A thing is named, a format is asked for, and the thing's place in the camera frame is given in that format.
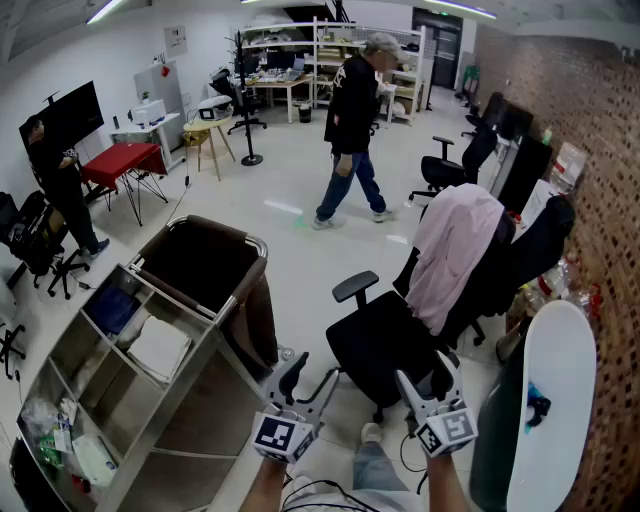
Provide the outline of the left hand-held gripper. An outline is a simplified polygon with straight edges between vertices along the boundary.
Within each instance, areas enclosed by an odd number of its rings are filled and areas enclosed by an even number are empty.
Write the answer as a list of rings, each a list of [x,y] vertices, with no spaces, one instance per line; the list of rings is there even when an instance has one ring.
[[[308,357],[308,352],[292,357],[266,381],[266,405],[256,413],[251,435],[251,445],[266,459],[295,464],[324,426],[321,416],[339,382],[341,369],[329,370],[310,398],[295,400],[293,391]]]

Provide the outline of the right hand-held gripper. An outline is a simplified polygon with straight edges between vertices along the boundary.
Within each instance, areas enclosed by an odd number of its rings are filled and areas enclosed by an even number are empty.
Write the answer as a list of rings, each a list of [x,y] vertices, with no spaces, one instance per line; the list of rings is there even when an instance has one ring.
[[[415,416],[414,435],[429,458],[451,454],[478,436],[473,413],[462,399],[462,378],[458,367],[443,352],[436,351],[434,366],[436,399],[424,400],[403,370],[395,371],[402,400]]]

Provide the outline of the steel housekeeping cart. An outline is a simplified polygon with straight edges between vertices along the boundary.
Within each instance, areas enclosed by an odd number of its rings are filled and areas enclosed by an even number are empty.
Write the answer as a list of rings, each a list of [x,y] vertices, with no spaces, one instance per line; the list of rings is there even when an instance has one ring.
[[[278,360],[268,249],[258,237],[189,215],[168,222],[115,267],[55,338],[27,393],[77,404],[72,440],[100,437],[117,471],[92,485],[75,453],[48,465],[20,417],[10,476],[28,512],[202,512],[215,498],[261,407],[257,381]],[[118,335],[85,307],[116,286],[140,306]],[[128,357],[147,318],[188,334],[170,383]]]

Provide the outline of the pink cloth garment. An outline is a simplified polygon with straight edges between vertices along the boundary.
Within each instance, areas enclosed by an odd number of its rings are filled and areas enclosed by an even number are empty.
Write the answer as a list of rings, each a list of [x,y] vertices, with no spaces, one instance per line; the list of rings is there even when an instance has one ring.
[[[497,199],[470,183],[449,186],[429,202],[413,239],[418,256],[405,300],[431,335],[444,329],[503,213]]]

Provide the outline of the person's right forearm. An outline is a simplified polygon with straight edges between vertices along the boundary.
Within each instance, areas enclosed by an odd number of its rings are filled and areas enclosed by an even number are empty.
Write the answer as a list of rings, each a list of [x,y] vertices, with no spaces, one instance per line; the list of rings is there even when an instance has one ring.
[[[429,512],[471,512],[450,455],[427,458]]]

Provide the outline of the person's left forearm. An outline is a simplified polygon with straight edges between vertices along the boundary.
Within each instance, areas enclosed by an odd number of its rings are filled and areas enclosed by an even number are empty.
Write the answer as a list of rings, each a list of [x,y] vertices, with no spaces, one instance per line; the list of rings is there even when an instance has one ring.
[[[287,465],[264,458],[239,512],[280,512]]]

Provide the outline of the black mesh office chair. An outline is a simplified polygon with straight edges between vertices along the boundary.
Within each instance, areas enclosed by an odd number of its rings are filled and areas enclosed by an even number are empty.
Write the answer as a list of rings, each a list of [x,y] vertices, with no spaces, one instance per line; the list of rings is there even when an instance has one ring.
[[[438,336],[412,315],[405,298],[409,279],[418,262],[419,251],[414,248],[396,280],[394,289],[369,301],[366,290],[379,281],[372,271],[356,274],[337,285],[332,294],[341,303],[351,297],[357,309],[326,330],[326,337],[340,370],[375,405],[373,421],[383,421],[383,411],[400,400],[395,371],[402,369],[415,383],[420,382],[434,368],[436,349],[456,361],[453,351],[459,336],[472,327],[479,345],[485,335],[478,318],[490,317],[505,311],[505,299],[499,287],[491,283],[492,274],[508,262],[508,252],[515,235],[515,224],[503,212],[492,241],[472,272],[466,287],[450,310],[445,326]]]

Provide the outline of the dark green bin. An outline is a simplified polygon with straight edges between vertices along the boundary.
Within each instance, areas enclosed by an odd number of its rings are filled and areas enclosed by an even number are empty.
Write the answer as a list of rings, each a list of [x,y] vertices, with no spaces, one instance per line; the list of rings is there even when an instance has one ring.
[[[469,480],[472,501],[483,512],[507,512],[524,393],[524,343],[502,366],[477,420],[479,435]]]

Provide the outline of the person's own leg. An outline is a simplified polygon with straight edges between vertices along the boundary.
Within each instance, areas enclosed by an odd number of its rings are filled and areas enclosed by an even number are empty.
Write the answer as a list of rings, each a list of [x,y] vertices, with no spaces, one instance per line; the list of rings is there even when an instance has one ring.
[[[369,441],[356,450],[353,462],[353,489],[407,492],[391,460],[378,442]]]

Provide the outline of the white oval board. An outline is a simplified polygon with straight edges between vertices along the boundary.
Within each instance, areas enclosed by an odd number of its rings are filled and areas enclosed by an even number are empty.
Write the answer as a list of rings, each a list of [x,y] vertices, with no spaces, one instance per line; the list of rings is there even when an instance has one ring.
[[[524,342],[522,404],[507,512],[555,512],[578,472],[589,427],[596,347],[581,309],[544,305]]]

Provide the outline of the person's own white shirt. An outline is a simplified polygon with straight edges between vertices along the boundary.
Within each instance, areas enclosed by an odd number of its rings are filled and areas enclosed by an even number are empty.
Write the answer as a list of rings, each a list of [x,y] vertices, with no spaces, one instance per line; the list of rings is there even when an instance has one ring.
[[[283,493],[281,512],[428,512],[423,498],[411,492],[341,491],[331,482],[300,475]]]

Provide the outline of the white folded towel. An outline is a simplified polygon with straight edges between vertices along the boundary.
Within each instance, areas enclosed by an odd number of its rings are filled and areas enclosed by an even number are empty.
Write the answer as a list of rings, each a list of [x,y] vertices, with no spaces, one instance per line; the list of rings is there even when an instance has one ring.
[[[150,316],[127,354],[151,377],[168,384],[187,355],[191,341],[191,337],[182,330]]]

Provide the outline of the pile of plastic bottles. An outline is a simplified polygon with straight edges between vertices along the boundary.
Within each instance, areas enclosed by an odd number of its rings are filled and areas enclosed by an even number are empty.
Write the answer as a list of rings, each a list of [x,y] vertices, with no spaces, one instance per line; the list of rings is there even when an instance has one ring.
[[[601,317],[601,287],[586,279],[582,260],[574,253],[561,257],[551,269],[523,285],[521,291],[531,314],[553,300],[565,300],[580,309],[590,324]]]

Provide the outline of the black high-back office chair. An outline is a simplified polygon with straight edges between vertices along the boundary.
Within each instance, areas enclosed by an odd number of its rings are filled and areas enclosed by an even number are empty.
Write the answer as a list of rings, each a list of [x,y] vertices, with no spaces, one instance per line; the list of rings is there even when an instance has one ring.
[[[458,338],[468,327],[479,327],[480,317],[506,313],[521,286],[559,261],[574,221],[575,211],[563,196],[549,198],[520,237],[515,236],[511,217],[502,214],[494,239],[452,310],[453,334],[449,341],[452,348],[457,347]]]

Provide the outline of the blue folded cloth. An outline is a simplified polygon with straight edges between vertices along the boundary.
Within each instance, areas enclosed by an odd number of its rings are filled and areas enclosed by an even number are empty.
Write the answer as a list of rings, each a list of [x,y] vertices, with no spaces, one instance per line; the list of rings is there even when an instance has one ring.
[[[108,285],[85,307],[87,315],[105,335],[118,335],[140,306],[140,301],[124,290]]]

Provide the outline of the white tissue packet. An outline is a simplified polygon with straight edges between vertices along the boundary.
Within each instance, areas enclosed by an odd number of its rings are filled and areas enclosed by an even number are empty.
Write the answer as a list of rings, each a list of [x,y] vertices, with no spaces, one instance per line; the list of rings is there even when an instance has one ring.
[[[72,440],[78,463],[87,480],[99,487],[108,487],[117,466],[99,436],[83,434]]]

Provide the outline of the clear plastic bags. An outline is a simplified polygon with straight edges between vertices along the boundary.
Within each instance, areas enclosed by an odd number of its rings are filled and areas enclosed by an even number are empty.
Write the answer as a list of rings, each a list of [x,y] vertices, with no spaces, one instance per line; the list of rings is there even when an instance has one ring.
[[[57,406],[43,397],[32,397],[24,405],[20,417],[44,461],[61,469],[64,455],[74,452],[72,427],[77,404],[71,398],[62,398]]]

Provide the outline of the yellow round side table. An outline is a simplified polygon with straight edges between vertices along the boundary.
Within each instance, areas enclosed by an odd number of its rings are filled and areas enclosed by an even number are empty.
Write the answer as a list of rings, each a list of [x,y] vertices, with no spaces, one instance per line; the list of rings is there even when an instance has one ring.
[[[189,149],[194,148],[196,151],[198,172],[201,171],[202,148],[205,144],[209,145],[211,160],[213,161],[215,175],[218,180],[221,180],[218,150],[225,149],[226,154],[231,157],[231,160],[233,162],[236,161],[234,152],[223,131],[223,127],[230,121],[230,116],[219,120],[203,120],[195,117],[192,121],[184,124],[183,143],[185,146],[185,159],[187,161]]]

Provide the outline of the black coat rack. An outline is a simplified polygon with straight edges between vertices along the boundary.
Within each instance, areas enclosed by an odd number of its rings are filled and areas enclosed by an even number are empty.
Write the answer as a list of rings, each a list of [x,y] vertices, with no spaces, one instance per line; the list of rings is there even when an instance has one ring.
[[[248,146],[248,155],[241,159],[241,164],[246,167],[253,167],[261,164],[263,162],[263,157],[254,152],[251,129],[249,127],[249,109],[247,106],[246,100],[246,81],[245,81],[245,66],[244,66],[244,56],[243,56],[243,39],[240,31],[236,32],[235,38],[236,45],[236,62],[238,64],[239,75],[240,75],[240,96],[239,96],[239,105],[241,107],[241,111],[243,114],[243,126],[245,127],[245,136],[247,140]]]

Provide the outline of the white device black screen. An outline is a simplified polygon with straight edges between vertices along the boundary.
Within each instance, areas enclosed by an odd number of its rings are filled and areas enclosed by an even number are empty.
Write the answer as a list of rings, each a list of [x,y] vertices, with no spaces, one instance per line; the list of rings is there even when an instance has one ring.
[[[197,108],[200,119],[221,120],[233,115],[233,100],[227,95],[217,95],[202,100]]]

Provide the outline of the red cloth folding table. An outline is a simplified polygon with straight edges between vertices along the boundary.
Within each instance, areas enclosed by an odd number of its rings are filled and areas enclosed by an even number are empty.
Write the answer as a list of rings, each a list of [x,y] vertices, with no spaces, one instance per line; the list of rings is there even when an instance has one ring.
[[[101,194],[106,197],[108,210],[111,210],[111,194],[123,190],[140,226],[143,225],[142,190],[167,203],[168,199],[158,183],[158,179],[167,174],[161,147],[152,143],[116,143],[82,165],[80,170],[85,184],[103,188]]]

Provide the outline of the white standing desk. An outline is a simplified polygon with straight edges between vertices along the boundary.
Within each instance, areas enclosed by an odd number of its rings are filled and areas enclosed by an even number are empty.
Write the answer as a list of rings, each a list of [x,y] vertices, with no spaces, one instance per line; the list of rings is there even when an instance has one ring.
[[[166,170],[172,171],[181,163],[186,162],[185,156],[179,156],[177,159],[173,158],[166,136],[165,127],[176,119],[180,119],[179,113],[169,113],[162,120],[159,120],[155,124],[149,126],[139,126],[135,123],[129,123],[128,125],[117,128],[114,131],[110,132],[109,136],[111,138],[111,141],[115,143],[117,137],[130,137],[132,135],[149,135],[152,133],[156,133],[160,140],[160,146],[162,149],[162,155]]]

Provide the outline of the wooden top work desk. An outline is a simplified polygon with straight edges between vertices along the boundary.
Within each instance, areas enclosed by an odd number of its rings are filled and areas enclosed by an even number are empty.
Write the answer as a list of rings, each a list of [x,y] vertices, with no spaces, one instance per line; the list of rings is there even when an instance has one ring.
[[[286,92],[286,106],[287,106],[287,122],[293,123],[294,115],[294,101],[293,101],[293,89],[297,86],[308,86],[308,98],[311,103],[314,102],[314,77],[303,75],[296,80],[289,81],[264,81],[262,79],[253,80],[247,86],[248,89],[265,90],[267,105],[270,108],[275,106],[274,91],[276,89],[283,89]]]

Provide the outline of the black headrest office chair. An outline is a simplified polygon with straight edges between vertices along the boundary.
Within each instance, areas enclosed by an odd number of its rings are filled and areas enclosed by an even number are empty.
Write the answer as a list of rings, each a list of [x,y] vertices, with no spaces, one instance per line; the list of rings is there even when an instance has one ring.
[[[216,72],[210,79],[209,85],[219,94],[227,95],[233,100],[233,115],[239,115],[241,117],[233,127],[231,127],[227,134],[230,135],[234,130],[238,130],[240,128],[244,128],[243,122],[243,114],[241,111],[241,107],[239,105],[239,96],[240,96],[240,86],[236,85],[231,80],[231,72],[228,68],[221,68],[218,72]],[[256,95],[250,95],[246,93],[247,106],[249,109],[249,125],[259,125],[264,129],[267,128],[267,124],[262,122],[257,116],[257,111],[265,106],[265,103]]]

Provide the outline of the white printer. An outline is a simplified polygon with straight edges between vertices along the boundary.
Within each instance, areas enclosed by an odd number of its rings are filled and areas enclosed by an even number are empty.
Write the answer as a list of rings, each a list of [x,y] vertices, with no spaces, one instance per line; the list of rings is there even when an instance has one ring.
[[[163,100],[145,99],[142,104],[131,109],[132,122],[145,127],[155,125],[166,117]]]

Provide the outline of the black office chair with bags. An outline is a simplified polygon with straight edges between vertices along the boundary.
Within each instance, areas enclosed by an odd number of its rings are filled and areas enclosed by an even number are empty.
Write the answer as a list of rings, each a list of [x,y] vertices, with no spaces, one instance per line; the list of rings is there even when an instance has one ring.
[[[26,265],[34,276],[35,288],[39,287],[39,278],[52,272],[53,280],[47,292],[54,297],[54,288],[61,282],[66,300],[71,298],[68,289],[70,272],[90,270],[89,264],[78,260],[82,255],[81,249],[64,258],[63,242],[68,234],[69,228],[64,219],[46,200],[43,192],[31,193],[21,208],[16,206],[10,194],[0,192],[0,243]]]

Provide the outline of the grey metal cabinet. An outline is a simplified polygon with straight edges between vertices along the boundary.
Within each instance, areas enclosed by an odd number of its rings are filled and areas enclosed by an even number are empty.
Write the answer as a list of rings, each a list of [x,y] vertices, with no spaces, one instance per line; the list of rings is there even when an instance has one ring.
[[[176,63],[169,61],[165,64],[153,64],[134,75],[134,84],[139,100],[147,92],[150,101],[162,100],[168,114],[178,115],[164,125],[164,131],[169,149],[173,151],[179,148],[183,143],[186,118]]]

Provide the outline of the white shelving unit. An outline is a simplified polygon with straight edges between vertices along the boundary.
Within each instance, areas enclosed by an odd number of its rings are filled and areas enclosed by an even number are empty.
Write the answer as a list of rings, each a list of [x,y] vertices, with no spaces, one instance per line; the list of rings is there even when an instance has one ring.
[[[243,49],[260,57],[265,66],[275,51],[294,51],[304,56],[311,105],[329,104],[333,79],[342,63],[363,50],[366,40],[375,33],[394,37],[408,60],[390,71],[382,72],[384,85],[382,113],[394,120],[412,123],[416,114],[429,108],[435,43],[426,29],[394,30],[374,28],[356,22],[320,20],[288,22],[240,30]]]

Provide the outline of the black double door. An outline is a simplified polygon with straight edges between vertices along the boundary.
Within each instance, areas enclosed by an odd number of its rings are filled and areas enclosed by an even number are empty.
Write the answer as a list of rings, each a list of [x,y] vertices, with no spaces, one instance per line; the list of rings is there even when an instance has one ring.
[[[461,47],[463,19],[444,12],[413,8],[412,28],[426,28],[426,37],[435,42],[433,84],[453,90]]]

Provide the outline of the black television screen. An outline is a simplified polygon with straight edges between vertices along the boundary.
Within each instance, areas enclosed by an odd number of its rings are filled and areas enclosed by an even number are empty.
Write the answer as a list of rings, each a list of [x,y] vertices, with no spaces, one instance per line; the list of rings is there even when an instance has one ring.
[[[93,81],[89,81],[41,110],[45,137],[61,149],[74,147],[104,124]]]

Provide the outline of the white wall poster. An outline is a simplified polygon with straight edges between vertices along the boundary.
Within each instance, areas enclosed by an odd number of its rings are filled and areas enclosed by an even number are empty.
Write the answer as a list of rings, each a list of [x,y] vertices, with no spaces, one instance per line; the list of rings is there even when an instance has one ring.
[[[166,57],[173,59],[188,53],[186,27],[184,25],[164,29]]]

